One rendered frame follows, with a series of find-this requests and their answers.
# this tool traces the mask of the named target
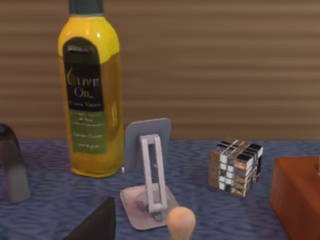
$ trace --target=green label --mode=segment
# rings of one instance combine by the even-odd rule
[[[97,48],[75,37],[63,46],[65,84],[74,152],[107,151],[101,66]]]

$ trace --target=yellow bottle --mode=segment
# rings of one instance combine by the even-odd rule
[[[69,0],[58,55],[71,170],[102,178],[124,158],[119,41],[103,0]]]

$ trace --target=blue tablecloth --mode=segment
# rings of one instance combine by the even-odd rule
[[[192,240],[288,240],[269,203],[274,161],[279,156],[319,155],[314,141],[260,141],[264,146],[261,179],[246,198],[209,189],[209,151],[213,141],[170,143],[166,184],[180,205],[192,209]],[[117,240],[168,240],[166,227],[133,229],[119,192],[144,184],[143,173],[117,173],[104,179],[74,175],[69,170],[65,141],[22,141],[32,197],[9,204],[0,171],[0,240],[61,240],[107,197],[115,197]]]

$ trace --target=bottle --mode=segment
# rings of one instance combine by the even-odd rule
[[[69,0],[58,56],[71,171],[103,178],[123,164],[120,47],[103,0]]]

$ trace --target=brown backdrop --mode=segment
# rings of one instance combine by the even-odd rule
[[[320,139],[320,3],[108,0],[125,123],[169,117],[174,139]],[[65,138],[57,38],[67,0],[0,0],[0,122]]]

